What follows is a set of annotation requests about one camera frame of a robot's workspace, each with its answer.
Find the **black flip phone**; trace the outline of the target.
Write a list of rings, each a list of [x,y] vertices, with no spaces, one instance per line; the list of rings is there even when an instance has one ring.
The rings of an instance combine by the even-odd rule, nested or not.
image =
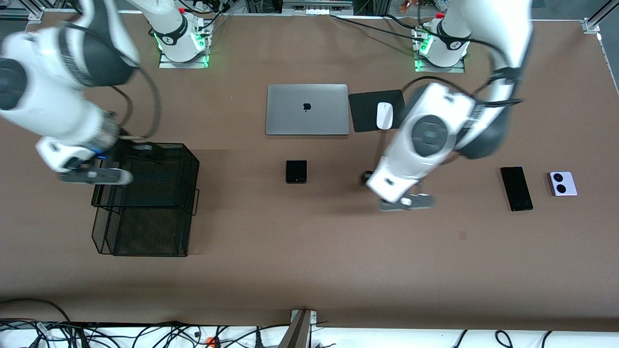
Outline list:
[[[285,164],[285,182],[287,184],[307,183],[307,161],[287,160]]]

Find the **black slab smartphone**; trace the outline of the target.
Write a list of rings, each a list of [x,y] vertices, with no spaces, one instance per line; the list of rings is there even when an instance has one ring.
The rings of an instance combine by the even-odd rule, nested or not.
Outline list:
[[[500,172],[511,211],[532,211],[532,199],[523,168],[501,167]]]

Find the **lavender flip phone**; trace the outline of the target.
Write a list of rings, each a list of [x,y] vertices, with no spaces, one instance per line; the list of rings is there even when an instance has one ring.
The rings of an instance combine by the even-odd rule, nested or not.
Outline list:
[[[551,195],[554,197],[577,196],[573,175],[569,171],[549,172],[547,174]]]

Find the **white computer mouse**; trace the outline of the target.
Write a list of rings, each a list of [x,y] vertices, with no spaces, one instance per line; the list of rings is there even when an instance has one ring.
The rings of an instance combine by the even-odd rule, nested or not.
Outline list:
[[[376,127],[389,130],[393,126],[394,109],[389,102],[379,102],[376,110]]]

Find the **black mouse pad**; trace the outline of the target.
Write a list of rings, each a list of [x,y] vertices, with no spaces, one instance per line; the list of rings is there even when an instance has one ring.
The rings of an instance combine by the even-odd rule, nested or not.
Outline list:
[[[350,113],[355,132],[378,131],[376,110],[379,102],[389,102],[394,109],[392,129],[400,127],[404,120],[405,102],[402,90],[351,93],[348,95]]]

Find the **black mesh two-tier tray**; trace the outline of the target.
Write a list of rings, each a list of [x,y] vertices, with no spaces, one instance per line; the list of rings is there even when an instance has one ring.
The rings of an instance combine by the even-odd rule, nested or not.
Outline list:
[[[189,252],[192,218],[200,191],[198,158],[179,143],[161,143],[161,163],[141,159],[103,160],[101,168],[133,174],[122,186],[96,185],[91,230],[97,251],[112,256],[173,256]]]

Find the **silver closed laptop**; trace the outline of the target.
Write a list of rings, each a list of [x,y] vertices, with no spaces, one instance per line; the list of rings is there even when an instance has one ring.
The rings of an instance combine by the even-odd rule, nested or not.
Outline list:
[[[345,84],[272,84],[267,89],[268,136],[347,136],[349,89]]]

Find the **silver socket strip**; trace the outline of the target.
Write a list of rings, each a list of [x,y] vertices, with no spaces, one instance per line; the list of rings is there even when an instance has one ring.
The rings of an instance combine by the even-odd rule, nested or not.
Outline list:
[[[281,0],[287,15],[354,15],[353,0]]]

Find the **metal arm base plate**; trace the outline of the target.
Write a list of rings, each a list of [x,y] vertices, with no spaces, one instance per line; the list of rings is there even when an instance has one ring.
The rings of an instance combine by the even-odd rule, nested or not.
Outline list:
[[[415,58],[415,71],[423,73],[464,73],[466,66],[464,59],[460,59],[457,64],[451,67],[439,67],[431,64],[427,58]]]
[[[205,69],[209,66],[209,55],[206,52],[199,53],[190,61],[175,62],[161,52],[159,59],[159,68],[161,69]]]

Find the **aluminium profile post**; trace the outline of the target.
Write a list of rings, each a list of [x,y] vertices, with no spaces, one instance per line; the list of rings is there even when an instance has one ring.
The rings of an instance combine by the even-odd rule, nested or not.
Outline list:
[[[311,348],[311,330],[317,322],[316,311],[293,310],[290,325],[277,348]]]

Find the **aluminium frame rail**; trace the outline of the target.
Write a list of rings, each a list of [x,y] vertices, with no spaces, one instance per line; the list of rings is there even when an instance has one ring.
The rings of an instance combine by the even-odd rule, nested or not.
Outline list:
[[[37,4],[17,4],[0,5],[0,20],[39,20],[43,14],[42,8]]]

